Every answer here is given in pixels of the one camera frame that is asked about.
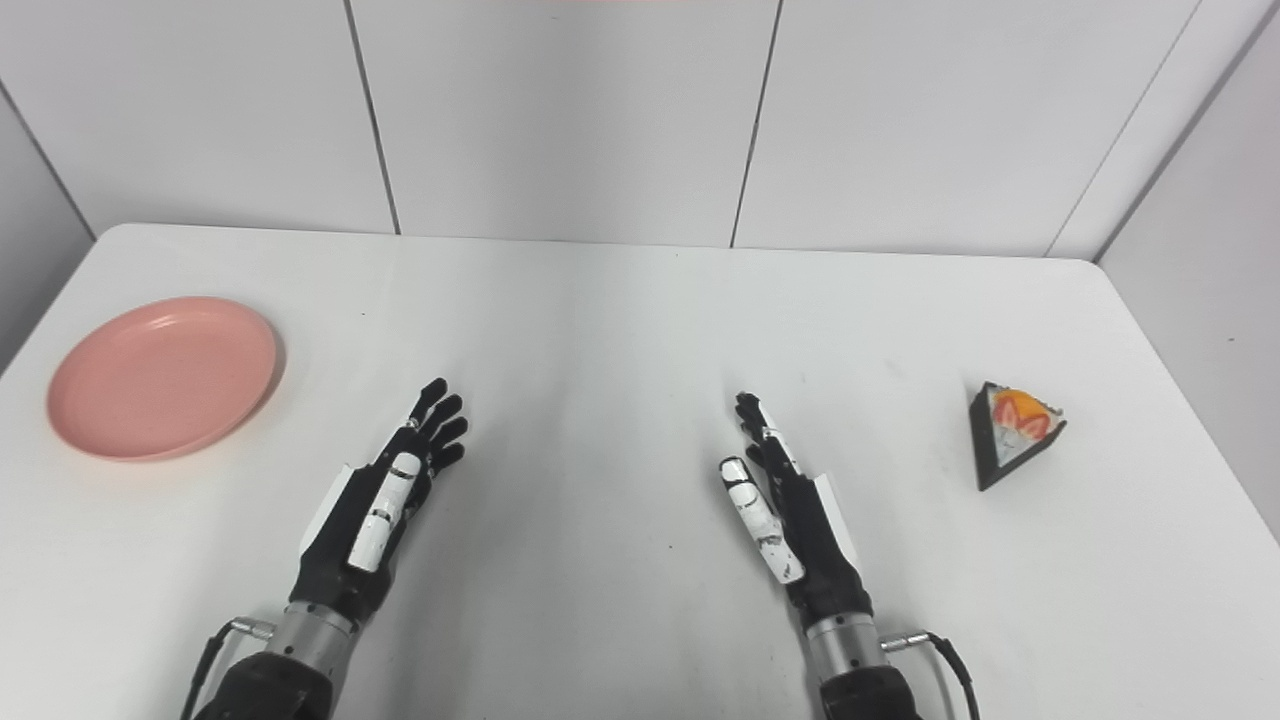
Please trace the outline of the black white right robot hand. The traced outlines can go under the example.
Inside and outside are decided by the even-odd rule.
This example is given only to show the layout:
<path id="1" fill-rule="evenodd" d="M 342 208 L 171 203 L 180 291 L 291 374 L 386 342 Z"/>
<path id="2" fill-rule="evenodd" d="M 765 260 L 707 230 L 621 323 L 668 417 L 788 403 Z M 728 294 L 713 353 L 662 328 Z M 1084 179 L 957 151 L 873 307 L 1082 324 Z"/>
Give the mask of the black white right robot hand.
<path id="1" fill-rule="evenodd" d="M 748 447 L 719 462 L 719 480 L 803 629 L 873 632 L 873 603 L 828 478 L 805 473 L 756 395 L 736 393 L 733 410 Z"/>

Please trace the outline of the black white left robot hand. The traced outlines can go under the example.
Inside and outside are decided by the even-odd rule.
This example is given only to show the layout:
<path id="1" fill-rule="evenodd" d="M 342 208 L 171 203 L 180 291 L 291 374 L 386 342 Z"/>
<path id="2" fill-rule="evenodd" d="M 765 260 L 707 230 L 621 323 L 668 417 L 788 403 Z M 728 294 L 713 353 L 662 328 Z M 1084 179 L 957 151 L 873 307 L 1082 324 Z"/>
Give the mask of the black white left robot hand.
<path id="1" fill-rule="evenodd" d="M 422 387 L 379 455 L 344 478 L 300 559 L 288 596 L 329 609 L 357 626 L 381 607 L 398 546 L 434 480 L 465 455 L 463 400 L 445 379 Z"/>

